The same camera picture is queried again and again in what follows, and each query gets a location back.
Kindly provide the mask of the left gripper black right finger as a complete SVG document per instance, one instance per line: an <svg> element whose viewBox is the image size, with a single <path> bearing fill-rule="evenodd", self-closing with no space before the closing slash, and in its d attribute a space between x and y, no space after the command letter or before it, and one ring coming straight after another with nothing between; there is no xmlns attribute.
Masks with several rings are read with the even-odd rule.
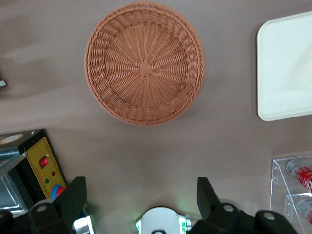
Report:
<svg viewBox="0 0 312 234"><path fill-rule="evenodd" d="M197 179L197 206L202 219L190 234L233 234L240 219L239 209L231 203L222 203L209 180Z"/></svg>

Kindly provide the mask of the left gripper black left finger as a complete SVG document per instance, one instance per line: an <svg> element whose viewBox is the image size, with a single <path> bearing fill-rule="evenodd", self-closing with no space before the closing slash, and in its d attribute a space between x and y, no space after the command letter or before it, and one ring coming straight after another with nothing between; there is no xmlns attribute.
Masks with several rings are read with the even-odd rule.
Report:
<svg viewBox="0 0 312 234"><path fill-rule="evenodd" d="M29 211L33 234L72 234L72 225L87 200L86 178L76 177L53 202L40 202Z"/></svg>

